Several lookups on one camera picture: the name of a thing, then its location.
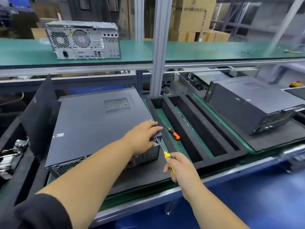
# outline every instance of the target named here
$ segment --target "cable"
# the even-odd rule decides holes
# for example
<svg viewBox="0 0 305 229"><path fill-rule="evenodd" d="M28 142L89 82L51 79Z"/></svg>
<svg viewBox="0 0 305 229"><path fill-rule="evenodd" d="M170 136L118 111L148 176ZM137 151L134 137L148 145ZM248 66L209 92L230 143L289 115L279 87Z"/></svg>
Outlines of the cable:
<svg viewBox="0 0 305 229"><path fill-rule="evenodd" d="M16 101L18 101L18 100L22 100L23 98L24 98L24 92L22 92L22 97L21 97L21 98L19 98L19 99L17 99L17 100L13 100L13 101L10 101L10 102L6 102L6 103L3 103L3 104L0 104L0 106L5 105L5 104L14 103L14 102L16 102Z"/></svg>

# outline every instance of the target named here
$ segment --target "ventilation grille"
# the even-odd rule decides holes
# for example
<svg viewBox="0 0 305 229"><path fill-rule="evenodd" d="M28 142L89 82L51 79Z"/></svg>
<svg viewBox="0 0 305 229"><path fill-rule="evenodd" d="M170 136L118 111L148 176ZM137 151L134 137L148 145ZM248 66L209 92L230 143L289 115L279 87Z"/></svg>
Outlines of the ventilation grille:
<svg viewBox="0 0 305 229"><path fill-rule="evenodd" d="M51 38L57 48L69 48L68 36L64 32L52 31Z"/></svg>
<svg viewBox="0 0 305 229"><path fill-rule="evenodd" d="M106 113L117 113L131 110L126 97L113 100L104 100L104 104Z"/></svg>
<svg viewBox="0 0 305 229"><path fill-rule="evenodd" d="M73 42L81 48L87 48L91 43L89 35L83 30L75 30L72 34L72 39Z"/></svg>
<svg viewBox="0 0 305 229"><path fill-rule="evenodd" d="M81 163L83 161L83 158L73 161L73 162L68 162L62 165L55 165L52 168L59 174L59 175L63 175L65 172L67 172L68 170L72 169L74 166L76 166L77 164Z"/></svg>

